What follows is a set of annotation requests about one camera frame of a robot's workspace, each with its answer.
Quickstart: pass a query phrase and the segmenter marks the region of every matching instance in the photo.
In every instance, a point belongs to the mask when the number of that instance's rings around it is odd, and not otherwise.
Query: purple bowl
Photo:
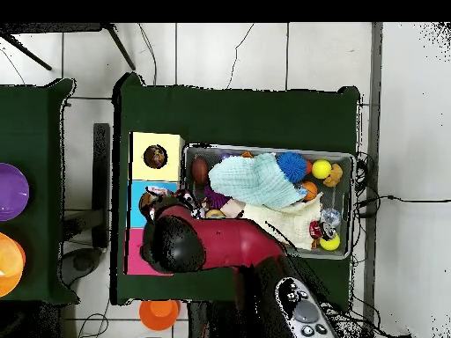
[[[24,174],[13,165],[0,163],[0,222],[19,215],[30,195]]]

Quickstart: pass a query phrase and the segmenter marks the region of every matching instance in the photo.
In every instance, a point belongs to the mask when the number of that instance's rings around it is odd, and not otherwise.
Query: blue spiky ball
[[[277,157],[277,164],[291,183],[301,181],[307,173],[307,162],[298,153],[287,151]]]

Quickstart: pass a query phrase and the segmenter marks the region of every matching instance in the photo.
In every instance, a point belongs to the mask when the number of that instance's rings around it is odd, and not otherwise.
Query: green table
[[[0,162],[15,165],[30,185],[25,210],[0,222],[0,232],[18,241],[26,253],[20,283],[1,300],[77,302],[58,276],[63,235],[60,122],[72,86],[70,79],[45,87],[0,86]]]
[[[186,143],[218,143],[309,151],[355,153],[359,91],[216,91],[185,86],[142,86],[126,74],[116,84],[113,175],[112,294],[128,298],[233,300],[233,271],[216,268],[171,277],[123,274],[129,133],[179,134]],[[301,264],[302,259],[294,259]],[[307,260],[321,279],[327,300],[346,309],[350,260]]]

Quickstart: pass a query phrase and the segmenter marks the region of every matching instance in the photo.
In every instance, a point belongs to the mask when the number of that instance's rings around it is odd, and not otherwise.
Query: blue towel
[[[211,169],[209,177],[215,192],[256,206],[281,209],[301,198],[270,153],[226,158]]]

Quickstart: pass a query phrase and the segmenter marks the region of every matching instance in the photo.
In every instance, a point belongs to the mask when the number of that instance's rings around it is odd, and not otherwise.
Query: colored block
[[[130,228],[129,230],[129,266],[127,275],[171,276],[172,274],[160,274],[160,272],[155,271],[149,263],[141,258],[139,249],[143,244],[143,234],[143,228]]]
[[[139,211],[139,200],[145,192],[145,187],[162,187],[171,192],[178,189],[178,183],[169,183],[164,181],[146,181],[133,180],[131,181],[131,210],[130,210],[130,228],[144,228],[145,217]]]
[[[179,135],[133,132],[132,179],[179,181],[183,144]],[[151,145],[159,145],[166,150],[167,162],[160,169],[150,168],[144,162],[144,152]]]

